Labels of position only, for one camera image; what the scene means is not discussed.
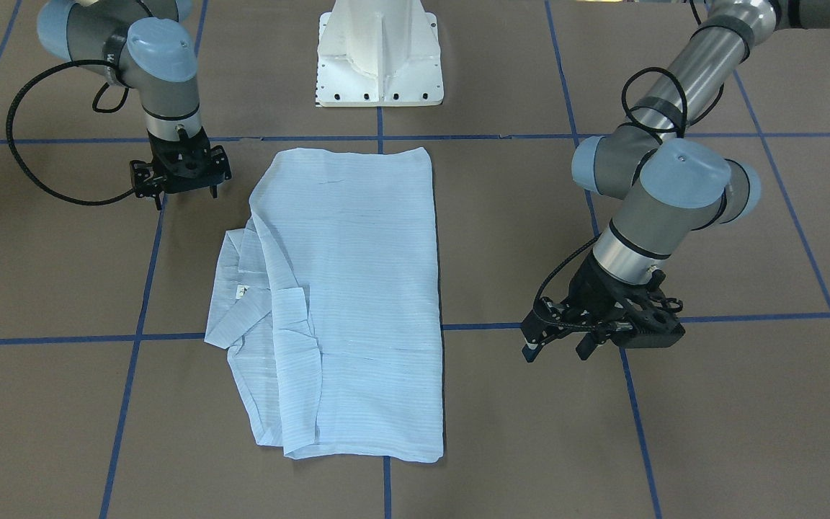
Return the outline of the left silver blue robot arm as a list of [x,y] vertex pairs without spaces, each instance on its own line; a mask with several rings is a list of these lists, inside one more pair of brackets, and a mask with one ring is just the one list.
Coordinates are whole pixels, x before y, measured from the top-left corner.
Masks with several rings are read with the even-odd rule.
[[606,342],[665,348],[682,338],[683,303],[661,289],[666,261],[689,232],[747,216],[762,194],[757,171],[691,141],[687,131],[717,105],[751,52],[787,29],[830,29],[830,1],[711,1],[671,65],[631,76],[658,79],[633,103],[622,88],[625,121],[580,142],[571,169],[576,184],[617,198],[620,209],[576,250],[583,262],[567,296],[537,292],[520,327],[527,362],[572,333],[582,335],[580,359]]

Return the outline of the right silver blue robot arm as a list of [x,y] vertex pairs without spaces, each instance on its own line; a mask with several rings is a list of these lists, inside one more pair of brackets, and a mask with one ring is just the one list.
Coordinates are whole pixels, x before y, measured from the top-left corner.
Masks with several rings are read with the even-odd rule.
[[197,52],[182,26],[192,10],[190,1],[49,1],[37,14],[37,38],[63,68],[138,92],[152,157],[130,162],[131,194],[155,203],[202,188],[217,197],[232,175],[201,121]]

